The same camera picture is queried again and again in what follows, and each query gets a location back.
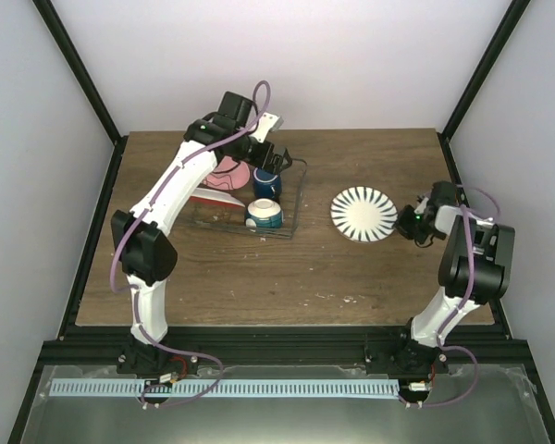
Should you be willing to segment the dark blue mug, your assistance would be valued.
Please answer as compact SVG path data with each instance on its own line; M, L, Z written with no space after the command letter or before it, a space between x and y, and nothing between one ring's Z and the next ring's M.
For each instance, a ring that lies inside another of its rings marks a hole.
M277 201L282 193L280 175L270 174L261 168L253 171L253 194L256 199Z

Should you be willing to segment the pink plastic bear plate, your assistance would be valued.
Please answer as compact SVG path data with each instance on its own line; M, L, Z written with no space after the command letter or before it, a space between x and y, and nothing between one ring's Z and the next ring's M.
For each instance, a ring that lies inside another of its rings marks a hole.
M202 184L214 190L234 191L245 187L250 179L251 170L248 164L226 156Z

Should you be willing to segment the cream upturned bowl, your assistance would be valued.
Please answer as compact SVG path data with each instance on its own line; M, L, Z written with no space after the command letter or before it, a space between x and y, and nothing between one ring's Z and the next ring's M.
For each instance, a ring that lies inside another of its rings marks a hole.
M281 228L283 219L281 206L270 199L254 200L245 212L245 226L248 228Z

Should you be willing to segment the red plate with teal flower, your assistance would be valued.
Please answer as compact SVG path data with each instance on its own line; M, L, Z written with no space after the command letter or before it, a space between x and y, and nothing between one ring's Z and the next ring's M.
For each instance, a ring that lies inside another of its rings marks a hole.
M244 208L245 204L227 192L197 187L190 197L191 201L213 204L230 208Z

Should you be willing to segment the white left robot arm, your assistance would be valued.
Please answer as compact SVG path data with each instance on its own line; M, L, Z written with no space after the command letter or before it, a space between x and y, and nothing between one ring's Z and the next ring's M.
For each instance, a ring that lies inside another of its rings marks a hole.
M282 118L270 113L249 125L231 126L199 119L187 129L177 153L148 193L127 213L117 210L111 219L115 253L110 286L116 288L117 265L126 275L132 301L132 336L143 343L138 362L149 373L163 372L170 350L159 343L168 330L165 309L167 279L178 261L168 239L179 213L200 183L225 157L277 174L291 165L285 149L267 139Z

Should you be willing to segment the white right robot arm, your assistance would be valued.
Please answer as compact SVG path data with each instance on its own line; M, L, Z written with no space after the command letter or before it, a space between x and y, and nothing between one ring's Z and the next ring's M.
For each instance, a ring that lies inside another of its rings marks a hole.
M395 366L411 373L425 362L426 352L445 347L447 336L466 315L506 293L516 230L476 216L464 205L428 200L405 206L395 228L409 241L447 242L438 268L438 291L410 319L401 343L392 350Z

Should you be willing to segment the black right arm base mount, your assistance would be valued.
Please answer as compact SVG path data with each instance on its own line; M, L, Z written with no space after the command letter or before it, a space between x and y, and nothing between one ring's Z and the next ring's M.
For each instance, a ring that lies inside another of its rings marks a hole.
M407 336L372 340L364 345L364 362L369 373L397 376L426 376L442 354Z

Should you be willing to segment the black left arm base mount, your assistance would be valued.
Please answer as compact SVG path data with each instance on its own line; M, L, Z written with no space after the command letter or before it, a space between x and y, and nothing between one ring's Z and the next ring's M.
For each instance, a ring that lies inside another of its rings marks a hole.
M177 373L181 377L193 374L196 364L190 357L160 350L139 341L127 343L120 352L117 362L119 374L132 374L138 377L155 377Z

